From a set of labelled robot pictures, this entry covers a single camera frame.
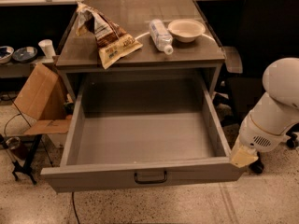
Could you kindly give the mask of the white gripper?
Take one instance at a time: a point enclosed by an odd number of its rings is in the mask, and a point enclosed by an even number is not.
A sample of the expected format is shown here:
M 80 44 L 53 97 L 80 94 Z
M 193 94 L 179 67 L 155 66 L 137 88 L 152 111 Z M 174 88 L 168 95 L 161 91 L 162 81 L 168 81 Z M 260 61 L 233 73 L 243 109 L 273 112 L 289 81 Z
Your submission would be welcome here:
M 257 151 L 274 150 L 283 141 L 288 125 L 285 115 L 247 114 L 232 148 L 230 163 L 243 168 L 258 160 Z

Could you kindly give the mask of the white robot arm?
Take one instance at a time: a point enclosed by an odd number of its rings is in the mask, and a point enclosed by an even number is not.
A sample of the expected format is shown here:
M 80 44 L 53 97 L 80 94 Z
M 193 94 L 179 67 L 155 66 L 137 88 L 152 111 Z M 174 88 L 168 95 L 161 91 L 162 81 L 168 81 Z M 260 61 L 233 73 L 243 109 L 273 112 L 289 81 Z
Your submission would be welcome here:
M 283 58 L 263 73 L 265 93 L 242 120 L 230 163 L 243 168 L 283 142 L 287 131 L 299 123 L 299 59 Z

